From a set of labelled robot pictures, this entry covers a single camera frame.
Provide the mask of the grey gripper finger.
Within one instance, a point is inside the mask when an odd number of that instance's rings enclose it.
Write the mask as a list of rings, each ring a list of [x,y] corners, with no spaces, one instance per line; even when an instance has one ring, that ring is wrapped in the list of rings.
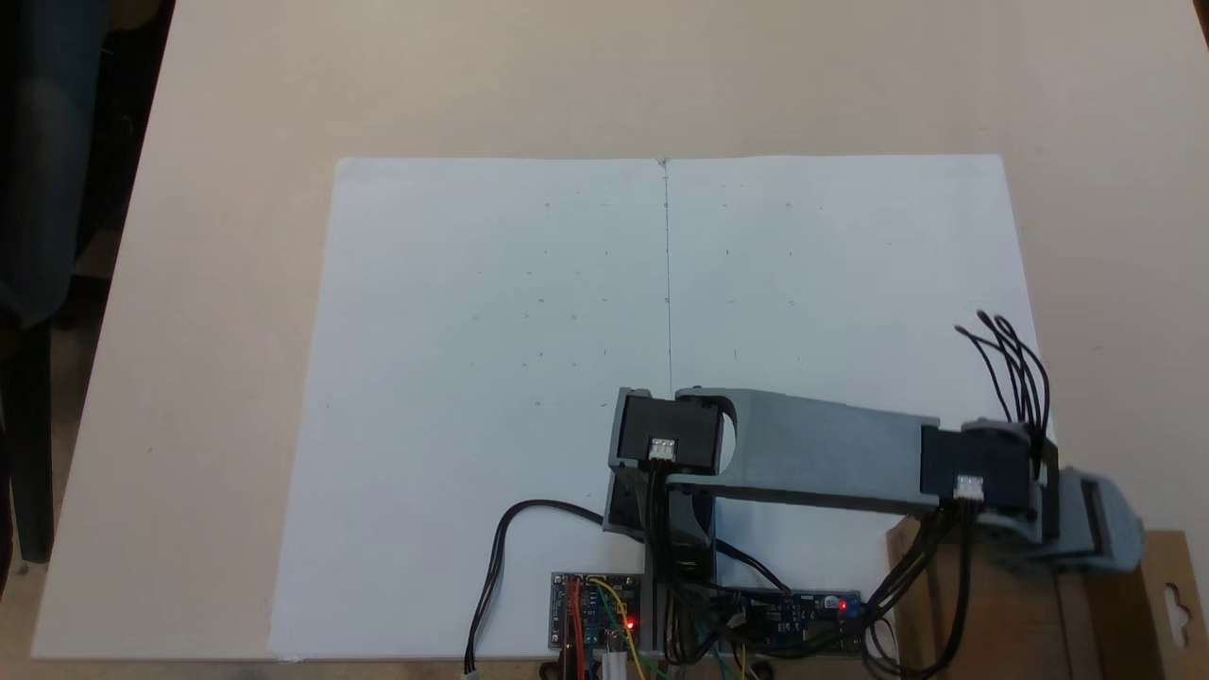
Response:
[[[1094,555],[1087,560],[1091,574],[1130,575],[1141,564],[1149,534],[1130,501],[1110,479],[1084,478],[1088,520],[1094,526]]]

